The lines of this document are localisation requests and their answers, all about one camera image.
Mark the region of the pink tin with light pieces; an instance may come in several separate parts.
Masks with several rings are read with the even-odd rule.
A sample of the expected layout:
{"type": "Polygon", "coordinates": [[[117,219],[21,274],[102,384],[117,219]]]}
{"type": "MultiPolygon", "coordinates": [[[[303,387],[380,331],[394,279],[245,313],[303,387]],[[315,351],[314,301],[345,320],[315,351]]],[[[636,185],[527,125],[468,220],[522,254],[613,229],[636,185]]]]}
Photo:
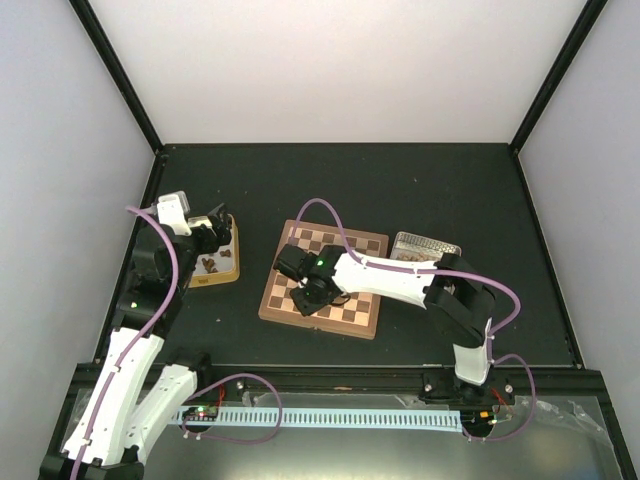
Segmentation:
{"type": "Polygon", "coordinates": [[[390,258],[408,262],[440,261],[445,253],[460,256],[459,246],[405,231],[397,233],[390,258]]]}

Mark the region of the gold tin with dark pieces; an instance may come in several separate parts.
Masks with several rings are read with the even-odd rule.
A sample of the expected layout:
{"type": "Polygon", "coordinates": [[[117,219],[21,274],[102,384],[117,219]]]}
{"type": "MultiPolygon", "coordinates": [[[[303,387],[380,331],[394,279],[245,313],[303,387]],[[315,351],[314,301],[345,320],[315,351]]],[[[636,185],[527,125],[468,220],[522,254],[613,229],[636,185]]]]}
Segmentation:
{"type": "Polygon", "coordinates": [[[231,242],[215,253],[198,257],[189,287],[202,288],[235,282],[240,276],[239,235],[235,218],[231,218],[231,242]]]}

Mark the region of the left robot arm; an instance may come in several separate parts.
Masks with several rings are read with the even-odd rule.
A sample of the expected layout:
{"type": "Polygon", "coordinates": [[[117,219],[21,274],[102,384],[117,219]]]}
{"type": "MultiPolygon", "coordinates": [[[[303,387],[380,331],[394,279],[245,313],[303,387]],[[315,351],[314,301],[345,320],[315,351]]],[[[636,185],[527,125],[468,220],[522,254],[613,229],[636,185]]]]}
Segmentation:
{"type": "Polygon", "coordinates": [[[190,217],[183,194],[158,198],[135,235],[102,370],[74,431],[42,460],[42,479],[140,479],[172,415],[214,388],[207,354],[174,353],[142,391],[182,307],[198,260],[232,245],[234,219],[220,204],[190,217]]]}

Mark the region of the wooden chess board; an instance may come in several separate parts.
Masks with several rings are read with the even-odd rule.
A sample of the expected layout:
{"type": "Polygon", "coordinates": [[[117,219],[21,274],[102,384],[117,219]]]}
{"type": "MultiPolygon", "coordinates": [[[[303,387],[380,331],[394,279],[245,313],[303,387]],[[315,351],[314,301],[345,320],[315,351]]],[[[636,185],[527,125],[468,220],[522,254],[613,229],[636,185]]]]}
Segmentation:
{"type": "Polygon", "coordinates": [[[258,315],[261,319],[324,332],[375,338],[381,297],[344,293],[329,278],[348,244],[358,254],[384,258],[389,237],[335,226],[285,222],[258,315]]]}

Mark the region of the second left white arm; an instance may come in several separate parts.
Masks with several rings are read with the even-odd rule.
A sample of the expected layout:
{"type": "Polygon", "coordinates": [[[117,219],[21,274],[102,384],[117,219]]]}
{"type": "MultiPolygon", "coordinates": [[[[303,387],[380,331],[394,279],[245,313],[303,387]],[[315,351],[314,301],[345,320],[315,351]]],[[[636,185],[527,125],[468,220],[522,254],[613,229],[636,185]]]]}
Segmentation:
{"type": "MultiPolygon", "coordinates": [[[[157,237],[141,232],[134,249],[137,281],[131,302],[123,306],[122,328],[131,338],[126,361],[140,382],[160,351],[188,288],[234,282],[239,278],[238,232],[233,217],[220,204],[208,214],[190,218],[182,191],[158,198],[148,213],[157,237]]],[[[209,357],[177,352],[129,417],[124,448],[144,464],[166,425],[205,381],[209,357]]]]}

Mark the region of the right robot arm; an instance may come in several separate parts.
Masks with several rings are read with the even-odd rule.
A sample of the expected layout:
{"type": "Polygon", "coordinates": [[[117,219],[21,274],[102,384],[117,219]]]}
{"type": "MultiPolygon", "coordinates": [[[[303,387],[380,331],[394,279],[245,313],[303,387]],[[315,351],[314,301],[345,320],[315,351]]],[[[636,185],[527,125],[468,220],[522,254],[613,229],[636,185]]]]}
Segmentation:
{"type": "Polygon", "coordinates": [[[491,390],[489,337],[495,296],[460,256],[408,262],[326,245],[318,254],[287,244],[273,269],[294,281],[291,298],[310,316],[335,300],[369,293],[422,308],[454,353],[457,396],[476,403],[491,390]]]}

